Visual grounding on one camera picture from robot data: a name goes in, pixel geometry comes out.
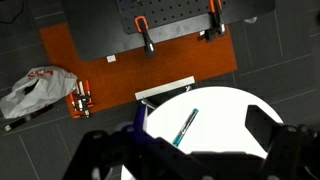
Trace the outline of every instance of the black pegboard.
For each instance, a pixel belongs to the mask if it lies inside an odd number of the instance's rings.
[[[208,0],[116,0],[124,30],[137,32],[135,18],[145,16],[149,28],[208,13]]]

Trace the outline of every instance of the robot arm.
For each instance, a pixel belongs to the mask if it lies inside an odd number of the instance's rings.
[[[186,155],[136,125],[112,135],[92,131],[82,139],[64,179],[106,179],[118,165],[125,165],[142,180],[320,178],[320,139],[316,132],[302,125],[277,124],[257,106],[248,107],[246,127],[268,152],[266,159],[246,153]]]

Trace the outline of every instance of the black panel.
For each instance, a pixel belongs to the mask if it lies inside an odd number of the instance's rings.
[[[149,28],[208,13],[208,0],[116,0],[126,33],[137,32],[135,18],[145,16]]]
[[[223,3],[225,5],[221,18],[227,24],[272,11],[274,8],[273,0],[242,0],[241,3],[235,0],[224,0]],[[124,30],[116,0],[61,0],[61,4],[82,60],[90,61],[145,45],[141,34],[129,35]],[[205,13],[150,29],[148,33],[152,41],[158,43],[210,29],[211,26],[211,16]]]

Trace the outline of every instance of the clamp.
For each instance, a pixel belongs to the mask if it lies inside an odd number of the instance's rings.
[[[154,47],[153,42],[148,34],[148,23],[144,16],[138,16],[135,18],[135,24],[139,33],[142,33],[143,40],[145,43],[144,51],[146,52],[147,57],[154,56]]]
[[[211,42],[216,35],[224,35],[226,28],[221,19],[222,3],[221,0],[209,0],[210,14],[212,14],[212,28],[205,30],[204,38]]]

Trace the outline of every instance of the black cable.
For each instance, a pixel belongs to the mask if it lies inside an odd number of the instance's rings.
[[[13,24],[14,21],[23,13],[25,0],[22,0],[20,11],[11,19],[11,21],[0,21],[0,24]]]

